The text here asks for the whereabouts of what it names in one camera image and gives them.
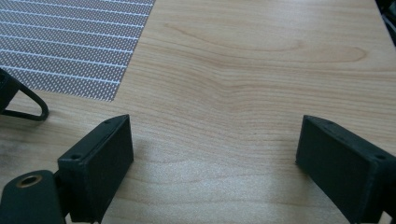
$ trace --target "screw hole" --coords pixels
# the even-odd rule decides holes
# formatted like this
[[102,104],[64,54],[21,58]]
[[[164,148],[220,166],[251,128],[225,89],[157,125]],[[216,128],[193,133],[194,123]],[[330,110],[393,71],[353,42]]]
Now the screw hole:
[[70,158],[72,158],[72,160],[78,160],[79,158],[81,158],[80,154],[73,154]]
[[40,182],[43,177],[41,175],[29,175],[17,183],[18,188],[28,188]]
[[377,159],[379,159],[379,160],[384,160],[384,159],[386,159],[386,157],[383,156],[383,155],[376,155],[375,157],[376,157]]

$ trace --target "black clamp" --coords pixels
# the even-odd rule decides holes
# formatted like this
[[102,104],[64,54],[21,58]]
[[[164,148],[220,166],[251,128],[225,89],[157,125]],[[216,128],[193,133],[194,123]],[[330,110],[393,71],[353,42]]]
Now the black clamp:
[[58,159],[59,170],[35,171],[3,190],[0,223],[101,222],[134,152],[129,115],[99,124]]
[[396,158],[326,119],[304,116],[296,163],[350,223],[396,218]]

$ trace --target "wood grain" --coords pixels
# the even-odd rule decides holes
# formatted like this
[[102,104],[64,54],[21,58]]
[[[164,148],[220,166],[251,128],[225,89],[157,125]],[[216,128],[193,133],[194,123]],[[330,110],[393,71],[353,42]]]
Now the wood grain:
[[347,223],[294,164],[301,121],[396,155],[395,60],[372,0],[158,0],[114,102],[38,91],[47,121],[0,117],[0,187],[130,114],[135,162],[104,223]]

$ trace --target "perforated sheet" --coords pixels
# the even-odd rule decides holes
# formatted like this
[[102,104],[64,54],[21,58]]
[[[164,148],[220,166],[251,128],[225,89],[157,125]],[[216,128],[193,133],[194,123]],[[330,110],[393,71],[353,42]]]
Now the perforated sheet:
[[0,67],[32,89],[113,100],[155,0],[1,0]]

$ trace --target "black loop handle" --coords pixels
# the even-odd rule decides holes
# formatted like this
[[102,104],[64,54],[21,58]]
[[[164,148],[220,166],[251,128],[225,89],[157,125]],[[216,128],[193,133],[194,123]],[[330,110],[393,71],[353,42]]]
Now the black loop handle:
[[[12,100],[17,91],[22,91],[34,100],[41,107],[41,115],[37,116],[19,111],[6,110],[8,103]],[[46,103],[38,95],[2,69],[0,69],[0,107],[0,114],[35,121],[46,120],[50,113]]]

